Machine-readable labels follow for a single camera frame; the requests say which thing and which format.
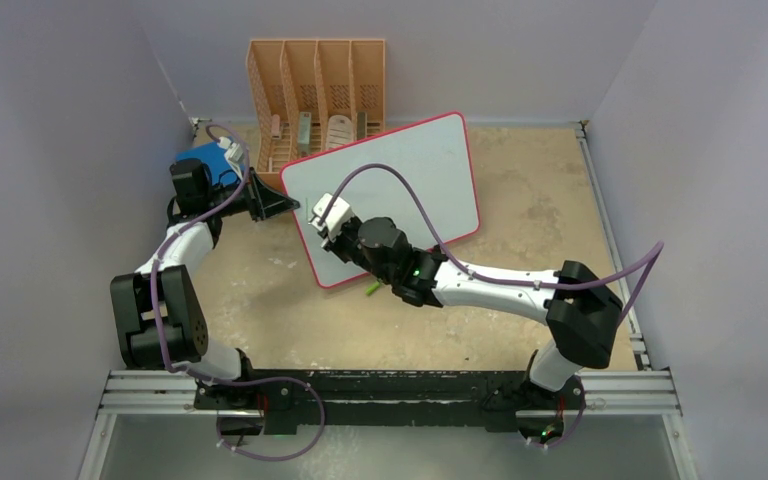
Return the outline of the green marker cap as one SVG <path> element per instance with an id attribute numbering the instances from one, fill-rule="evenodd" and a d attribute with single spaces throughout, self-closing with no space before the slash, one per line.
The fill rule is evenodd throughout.
<path id="1" fill-rule="evenodd" d="M 376 292 L 376 291 L 377 291 L 377 290 L 378 290 L 380 287 L 381 287 L 381 283 L 380 283 L 380 282 L 375 282 L 374 284 L 372 284 L 371 286 L 369 286 L 369 287 L 368 287 L 368 288 L 365 290 L 365 295 L 366 295 L 366 296 L 371 296 L 371 295 L 373 295 L 373 294 L 374 294 L 374 293 L 375 293 L 375 292 Z"/>

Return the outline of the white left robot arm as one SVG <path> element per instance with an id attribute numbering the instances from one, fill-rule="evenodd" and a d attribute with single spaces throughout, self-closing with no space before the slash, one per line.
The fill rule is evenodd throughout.
<path id="1" fill-rule="evenodd" d="M 251 364 L 244 352 L 210 336 L 191 275 L 218 244 L 225 217 L 247 213 L 259 222 L 300 204 L 253 170 L 223 185 L 205 163 L 189 158 L 174 163 L 170 174 L 175 195 L 163 242 L 145 264 L 110 283 L 120 354 L 130 369 L 165 369 L 220 383 L 220 397 L 244 409 L 258 395 Z"/>

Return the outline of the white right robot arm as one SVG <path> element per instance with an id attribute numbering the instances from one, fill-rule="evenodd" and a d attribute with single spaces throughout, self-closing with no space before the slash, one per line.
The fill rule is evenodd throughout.
<path id="1" fill-rule="evenodd" d="M 595 276 L 580 262 L 544 271 L 458 268 L 440 247 L 412 246 L 388 217 L 312 224 L 324 250 L 372 274 L 409 305 L 484 308 L 546 326 L 551 339 L 533 355 L 521 381 L 533 406 L 556 399 L 581 369 L 610 364 L 623 304 L 605 285 L 586 288 Z"/>

